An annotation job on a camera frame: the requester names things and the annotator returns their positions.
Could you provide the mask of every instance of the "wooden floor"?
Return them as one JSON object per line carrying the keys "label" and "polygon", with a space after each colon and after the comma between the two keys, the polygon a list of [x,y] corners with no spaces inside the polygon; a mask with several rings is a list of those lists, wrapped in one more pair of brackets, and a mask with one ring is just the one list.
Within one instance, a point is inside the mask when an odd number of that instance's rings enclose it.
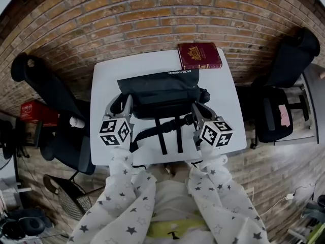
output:
{"label": "wooden floor", "polygon": [[[297,94],[300,93],[298,88],[288,90],[289,101],[292,103],[297,101]],[[301,111],[295,110],[292,114],[296,132],[303,131],[310,125],[304,122]],[[254,188],[253,204],[260,215],[288,193],[293,193],[299,186],[314,185],[318,180],[315,198],[325,192],[325,146],[316,143],[286,146],[261,143],[252,150],[249,145],[251,138],[254,137],[253,126],[247,122],[245,129],[247,148],[228,154],[227,167],[234,180],[242,184],[245,189]],[[69,178],[74,171],[56,160],[45,161],[38,149],[29,147],[27,151],[30,154],[29,159],[18,159],[20,178],[24,185],[33,189],[32,192],[27,193],[27,197],[31,201],[31,206],[38,205],[43,208],[55,223],[55,228],[43,233],[43,236],[71,233],[77,221],[66,215],[57,197],[43,186],[42,178],[44,174]],[[85,191],[90,191],[105,185],[107,175],[106,167],[97,167],[92,176],[78,174],[76,183]],[[298,189],[294,200],[283,200],[262,216],[272,243],[292,243],[292,238],[286,234],[286,231],[288,228],[306,224],[307,219],[301,219],[301,212],[310,199],[313,188]],[[92,203],[97,196],[92,196]],[[60,235],[43,239],[43,243],[65,243],[66,241],[67,239]]]}

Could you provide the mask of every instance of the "black office chair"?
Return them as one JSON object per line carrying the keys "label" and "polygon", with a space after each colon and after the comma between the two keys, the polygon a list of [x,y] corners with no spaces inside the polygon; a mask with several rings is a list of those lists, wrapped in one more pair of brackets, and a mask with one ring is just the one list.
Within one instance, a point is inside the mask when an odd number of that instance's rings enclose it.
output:
{"label": "black office chair", "polygon": [[[35,145],[50,161],[57,158],[67,166],[85,174],[93,174],[90,158],[90,102],[77,100],[66,85],[45,65],[41,58],[19,54],[11,66],[15,81],[25,80],[52,109],[59,112],[57,127],[44,128],[42,121],[36,129]],[[84,128],[71,127],[70,118],[85,122]]]}
{"label": "black office chair", "polygon": [[[289,104],[285,92],[280,88],[292,87],[306,67],[319,55],[320,45],[317,37],[307,28],[302,28],[296,37],[286,37],[280,45],[271,71],[262,77],[258,77],[249,88],[249,100],[247,89],[238,87],[237,93],[243,111],[252,110],[255,120],[255,144],[258,141],[274,142],[290,135],[293,132],[292,109],[302,109],[305,121],[309,119],[307,104],[302,95],[300,103]],[[290,125],[281,125],[279,105],[285,105]]]}

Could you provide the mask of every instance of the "white sleeve with stars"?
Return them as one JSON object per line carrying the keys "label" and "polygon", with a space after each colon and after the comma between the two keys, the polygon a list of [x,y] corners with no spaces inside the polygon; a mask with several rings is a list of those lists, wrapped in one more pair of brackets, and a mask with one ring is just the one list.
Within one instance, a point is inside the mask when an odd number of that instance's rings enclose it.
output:
{"label": "white sleeve with stars", "polygon": [[223,166],[227,160],[218,156],[193,167],[188,191],[217,243],[268,244],[265,226],[245,190]]}
{"label": "white sleeve with stars", "polygon": [[154,208],[156,179],[145,171],[132,184],[132,154],[113,149],[104,192],[80,220],[68,244],[142,244]]}

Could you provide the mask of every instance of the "chair armrest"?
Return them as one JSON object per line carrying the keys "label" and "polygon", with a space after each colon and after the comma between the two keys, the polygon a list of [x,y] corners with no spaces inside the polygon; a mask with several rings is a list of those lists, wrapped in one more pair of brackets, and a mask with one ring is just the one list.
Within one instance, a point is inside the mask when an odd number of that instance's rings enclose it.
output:
{"label": "chair armrest", "polygon": [[36,125],[35,134],[34,134],[34,145],[35,147],[40,147],[40,136],[42,132],[43,121],[39,120]]}
{"label": "chair armrest", "polygon": [[82,139],[82,145],[80,149],[78,171],[86,172],[88,170],[89,164],[93,165],[91,163],[91,155],[90,155],[90,138],[88,136],[84,136]]}
{"label": "chair armrest", "polygon": [[268,129],[269,129],[269,131],[274,131],[275,124],[274,124],[274,116],[273,116],[273,112],[272,112],[270,99],[264,98],[263,104],[264,104],[264,113],[265,113],[265,119],[266,119],[266,123],[268,125]]}

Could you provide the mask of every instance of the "red box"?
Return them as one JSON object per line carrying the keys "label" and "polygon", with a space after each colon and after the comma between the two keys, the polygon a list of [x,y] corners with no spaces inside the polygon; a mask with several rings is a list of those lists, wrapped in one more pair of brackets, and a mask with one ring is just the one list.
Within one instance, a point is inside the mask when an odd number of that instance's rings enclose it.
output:
{"label": "red box", "polygon": [[20,120],[30,123],[37,123],[43,120],[43,126],[54,127],[57,125],[58,112],[50,109],[38,101],[30,101],[21,105]]}

